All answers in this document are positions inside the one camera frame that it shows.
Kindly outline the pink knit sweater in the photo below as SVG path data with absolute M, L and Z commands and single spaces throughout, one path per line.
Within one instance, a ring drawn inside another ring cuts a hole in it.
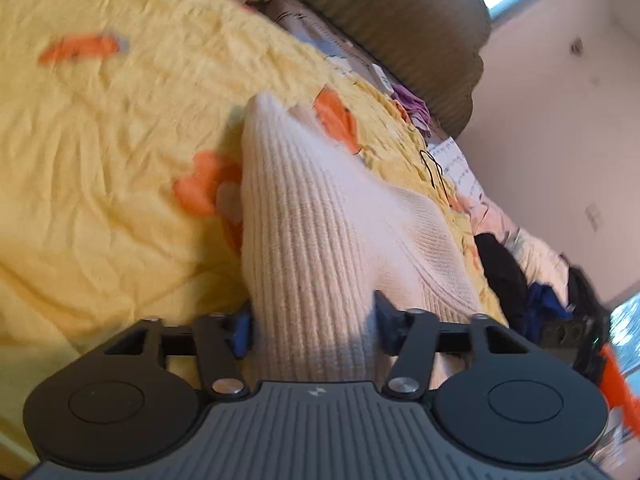
M 483 309 L 439 206 L 382 180 L 310 110 L 253 96 L 242 152 L 250 378 L 380 382 L 392 361 L 378 340 L 377 292 L 446 322 Z

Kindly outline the blue garment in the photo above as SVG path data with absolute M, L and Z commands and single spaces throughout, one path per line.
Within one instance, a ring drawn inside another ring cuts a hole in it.
M 521 334 L 538 344 L 544 324 L 552 321 L 569 321 L 573 315 L 559 302 L 550 285 L 533 282 L 528 286 L 523 312 Z

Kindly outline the black garment pile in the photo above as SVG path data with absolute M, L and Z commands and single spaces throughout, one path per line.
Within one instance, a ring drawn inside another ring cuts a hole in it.
M 485 278 L 499 300 L 506 322 L 512 330 L 521 333 L 528 289 L 524 273 L 494 234 L 477 234 L 474 240 Z

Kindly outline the yellow carrot print bedsheet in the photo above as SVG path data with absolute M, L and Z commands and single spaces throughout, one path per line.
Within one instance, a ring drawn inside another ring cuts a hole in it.
M 242 134 L 259 93 L 439 206 L 500 318 L 454 186 L 360 76 L 234 0 L 1 0 L 2 474 L 37 463 L 22 411 L 43 379 L 142 318 L 250 301 Z

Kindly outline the purple cloth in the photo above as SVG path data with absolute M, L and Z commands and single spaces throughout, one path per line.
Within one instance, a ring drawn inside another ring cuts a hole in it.
M 407 122 L 413 124 L 424 136 L 432 135 L 431 113 L 425 102 L 404 87 L 402 84 L 392 84 L 392 98 L 402 107 L 401 114 Z

